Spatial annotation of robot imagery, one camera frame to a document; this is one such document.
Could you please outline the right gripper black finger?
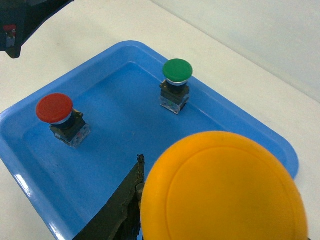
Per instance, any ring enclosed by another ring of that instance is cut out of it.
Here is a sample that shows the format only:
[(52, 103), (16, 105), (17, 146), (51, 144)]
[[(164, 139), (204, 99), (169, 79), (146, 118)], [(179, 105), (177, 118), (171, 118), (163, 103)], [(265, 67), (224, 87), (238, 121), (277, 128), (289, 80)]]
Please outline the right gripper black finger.
[(136, 240), (141, 230), (140, 204), (145, 186), (145, 156), (137, 163), (102, 209), (75, 240)]

